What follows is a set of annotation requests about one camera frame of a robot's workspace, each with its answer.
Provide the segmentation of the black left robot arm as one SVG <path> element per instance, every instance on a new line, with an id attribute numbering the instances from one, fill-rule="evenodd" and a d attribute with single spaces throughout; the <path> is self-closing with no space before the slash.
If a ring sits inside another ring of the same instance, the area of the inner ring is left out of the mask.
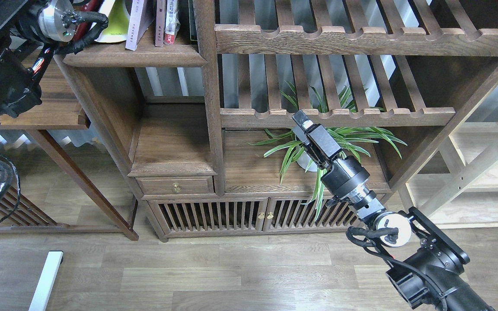
<path id="1" fill-rule="evenodd" d="M 76 11 L 71 0 L 0 0 L 0 116 L 40 105 L 53 56 L 82 51 L 108 23 L 103 13 Z"/>

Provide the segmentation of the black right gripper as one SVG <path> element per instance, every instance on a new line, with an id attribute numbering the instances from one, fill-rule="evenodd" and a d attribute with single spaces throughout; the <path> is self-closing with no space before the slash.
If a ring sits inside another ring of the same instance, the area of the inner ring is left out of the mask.
<path id="1" fill-rule="evenodd" d="M 303 143 L 306 151 L 310 152 L 318 167 L 326 170 L 321 181 L 334 195 L 334 203 L 342 199 L 348 199 L 351 203 L 369 203 L 371 195 L 365 183 L 370 174 L 360 162 L 352 156 L 342 159 L 338 143 L 324 126 L 314 124 L 303 110 L 294 113 L 292 119 L 296 124 L 293 133 L 305 136 Z"/>

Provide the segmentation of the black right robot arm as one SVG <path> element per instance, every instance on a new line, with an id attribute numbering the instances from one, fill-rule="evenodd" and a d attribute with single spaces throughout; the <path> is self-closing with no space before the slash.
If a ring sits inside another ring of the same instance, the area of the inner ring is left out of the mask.
<path id="1" fill-rule="evenodd" d="M 350 227 L 348 240 L 389 265 L 389 281 L 412 309 L 422 304 L 437 311 L 491 311 L 460 275 L 469 256 L 416 207 L 388 211 L 366 187 L 370 176 L 341 147 L 327 129 L 298 111 L 293 128 L 306 153 L 326 172 L 321 181 L 332 193 L 327 206 L 345 201 L 364 223 Z"/>

